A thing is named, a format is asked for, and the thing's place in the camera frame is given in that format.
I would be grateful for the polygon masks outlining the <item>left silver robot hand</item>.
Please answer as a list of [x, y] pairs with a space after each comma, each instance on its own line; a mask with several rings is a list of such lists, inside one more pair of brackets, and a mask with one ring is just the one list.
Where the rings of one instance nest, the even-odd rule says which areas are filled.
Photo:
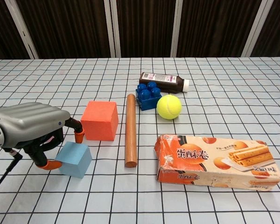
[[68, 111], [51, 105], [30, 102], [0, 108], [0, 147], [14, 158], [23, 149], [36, 166], [45, 170], [61, 167], [44, 154], [64, 140], [63, 127], [74, 129], [75, 142], [82, 143], [84, 130]]

